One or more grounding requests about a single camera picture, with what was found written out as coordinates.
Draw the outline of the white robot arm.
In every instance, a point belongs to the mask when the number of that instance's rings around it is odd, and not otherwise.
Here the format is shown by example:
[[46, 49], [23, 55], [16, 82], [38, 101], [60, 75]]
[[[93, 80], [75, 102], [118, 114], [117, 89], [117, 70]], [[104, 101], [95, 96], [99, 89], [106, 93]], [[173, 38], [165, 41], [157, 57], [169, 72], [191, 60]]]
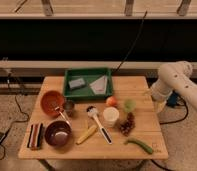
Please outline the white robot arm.
[[154, 101], [163, 102], [173, 91], [197, 111], [197, 84], [190, 80], [192, 65], [187, 61], [164, 63], [158, 68], [158, 79], [150, 87]]

